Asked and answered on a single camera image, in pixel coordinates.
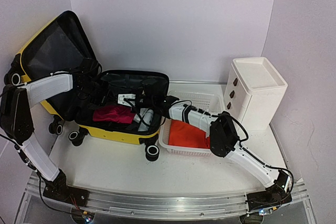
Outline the white perforated plastic basket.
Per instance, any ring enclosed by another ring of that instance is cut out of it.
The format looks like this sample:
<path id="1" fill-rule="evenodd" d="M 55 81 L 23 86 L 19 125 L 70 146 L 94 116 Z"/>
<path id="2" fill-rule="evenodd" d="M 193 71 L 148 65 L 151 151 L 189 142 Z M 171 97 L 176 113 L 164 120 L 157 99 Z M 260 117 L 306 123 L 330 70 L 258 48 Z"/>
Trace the white perforated plastic basket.
<path id="1" fill-rule="evenodd" d="M 178 104 L 173 107 L 173 117 L 167 119 L 163 126 L 159 144 L 166 149 L 170 154 L 185 155 L 185 156 L 212 156 L 209 149 L 189 148 L 169 145 L 169 134 L 171 121 L 177 120 L 189 125 L 192 125 L 206 133 L 209 137 L 210 144 L 210 123 L 215 121 L 215 116 L 223 112 L 223 101 L 215 94 L 169 91 L 168 95 L 179 98 Z"/>

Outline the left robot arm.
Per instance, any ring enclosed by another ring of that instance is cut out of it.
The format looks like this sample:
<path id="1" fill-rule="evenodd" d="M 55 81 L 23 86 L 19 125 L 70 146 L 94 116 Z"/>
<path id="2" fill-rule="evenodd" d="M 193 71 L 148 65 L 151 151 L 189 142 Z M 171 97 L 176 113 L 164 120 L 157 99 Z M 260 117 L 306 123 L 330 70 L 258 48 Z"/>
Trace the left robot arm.
<path id="1" fill-rule="evenodd" d="M 37 139 L 31 110 L 35 105 L 72 89 L 80 95 L 85 110 L 102 108 L 107 93 L 99 80 L 101 64 L 85 58 L 75 69 L 32 80 L 22 66 L 21 57 L 21 54 L 15 56 L 4 79 L 1 94 L 3 138 L 13 142 L 23 162 L 45 182 L 45 197 L 84 206 L 88 191 L 67 185 L 65 173 L 49 158 Z"/>

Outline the pink garment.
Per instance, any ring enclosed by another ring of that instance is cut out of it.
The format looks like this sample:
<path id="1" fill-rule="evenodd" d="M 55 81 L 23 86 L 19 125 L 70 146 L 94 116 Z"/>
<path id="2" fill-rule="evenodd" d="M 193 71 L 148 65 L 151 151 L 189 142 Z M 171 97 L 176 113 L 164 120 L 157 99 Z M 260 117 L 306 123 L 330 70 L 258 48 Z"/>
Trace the pink garment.
<path id="1" fill-rule="evenodd" d="M 135 117 L 130 107 L 122 105 L 108 105 L 96 109 L 93 113 L 94 122 L 114 122 L 120 124 L 131 124 Z"/>

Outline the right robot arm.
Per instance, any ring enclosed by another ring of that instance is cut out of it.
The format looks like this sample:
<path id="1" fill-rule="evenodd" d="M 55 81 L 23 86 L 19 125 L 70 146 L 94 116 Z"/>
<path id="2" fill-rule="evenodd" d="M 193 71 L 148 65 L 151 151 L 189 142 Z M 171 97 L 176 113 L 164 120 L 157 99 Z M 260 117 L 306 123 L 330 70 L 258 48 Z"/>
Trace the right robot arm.
<path id="1" fill-rule="evenodd" d="M 203 131 L 209 137 L 209 149 L 215 156 L 239 164 L 256 177 L 265 189 L 247 194 L 249 212 L 266 211 L 292 201 L 293 173 L 286 168 L 268 164 L 244 145 L 249 136 L 246 135 L 244 139 L 239 137 L 236 127 L 242 125 L 228 112 L 209 113 L 195 107 L 190 100 L 180 100 L 170 95 L 133 95 L 131 99 L 124 101 L 136 114 L 140 113 L 141 108 L 149 108 L 167 119 L 180 121 Z"/>

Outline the white drawer cabinet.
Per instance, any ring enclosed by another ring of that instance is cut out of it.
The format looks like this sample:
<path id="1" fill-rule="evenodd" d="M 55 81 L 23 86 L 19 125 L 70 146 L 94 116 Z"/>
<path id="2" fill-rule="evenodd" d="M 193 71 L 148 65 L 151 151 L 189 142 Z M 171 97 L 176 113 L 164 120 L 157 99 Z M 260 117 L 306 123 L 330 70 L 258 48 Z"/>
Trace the white drawer cabinet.
<path id="1" fill-rule="evenodd" d="M 226 111 L 246 130 L 265 130 L 288 87 L 265 57 L 233 59 L 224 91 Z"/>

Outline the white bottle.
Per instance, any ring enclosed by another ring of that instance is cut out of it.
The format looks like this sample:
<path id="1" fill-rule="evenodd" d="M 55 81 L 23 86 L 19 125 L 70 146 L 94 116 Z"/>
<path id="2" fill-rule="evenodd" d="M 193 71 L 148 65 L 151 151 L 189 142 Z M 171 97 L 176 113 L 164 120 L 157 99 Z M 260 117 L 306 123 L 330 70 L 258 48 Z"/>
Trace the white bottle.
<path id="1" fill-rule="evenodd" d="M 142 120 L 140 120 L 138 131 L 145 132 L 151 126 L 153 116 L 154 116 L 154 111 L 152 109 L 141 109 L 140 116 Z"/>

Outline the yellow cartoon print suitcase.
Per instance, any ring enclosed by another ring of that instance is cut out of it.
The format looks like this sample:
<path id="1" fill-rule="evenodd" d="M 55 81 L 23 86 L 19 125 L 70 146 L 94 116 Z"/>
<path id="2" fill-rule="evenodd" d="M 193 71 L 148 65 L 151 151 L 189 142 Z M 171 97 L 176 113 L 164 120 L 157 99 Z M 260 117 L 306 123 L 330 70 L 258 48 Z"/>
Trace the yellow cartoon print suitcase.
<path id="1" fill-rule="evenodd" d="M 160 151 L 156 142 L 162 119 L 158 113 L 154 112 L 151 126 L 145 132 L 138 131 L 142 118 L 130 106 L 135 113 L 131 124 L 94 122 L 92 116 L 96 109 L 120 105 L 117 103 L 119 94 L 135 94 L 140 90 L 146 94 L 168 91 L 167 75 L 139 70 L 103 71 L 77 15 L 69 10 L 48 23 L 16 54 L 4 83 L 17 86 L 58 71 L 70 73 L 74 83 L 72 90 L 42 102 L 43 107 L 54 117 L 49 125 L 51 134 L 62 133 L 63 121 L 74 121 L 79 128 L 68 135 L 74 146 L 81 145 L 85 136 L 91 135 L 106 140 L 144 144 L 147 160 L 153 162 L 158 159 Z M 80 100 L 78 87 L 89 82 L 107 82 L 115 101 L 97 106 Z"/>

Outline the orange garment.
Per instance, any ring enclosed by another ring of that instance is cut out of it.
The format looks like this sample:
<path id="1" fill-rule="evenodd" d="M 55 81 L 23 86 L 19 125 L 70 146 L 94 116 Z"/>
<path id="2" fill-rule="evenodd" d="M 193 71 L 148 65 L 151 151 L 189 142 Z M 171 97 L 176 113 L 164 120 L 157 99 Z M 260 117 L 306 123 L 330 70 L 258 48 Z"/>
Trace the orange garment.
<path id="1" fill-rule="evenodd" d="M 209 137 L 206 133 L 187 123 L 172 120 L 169 134 L 169 145 L 189 148 L 209 149 Z"/>

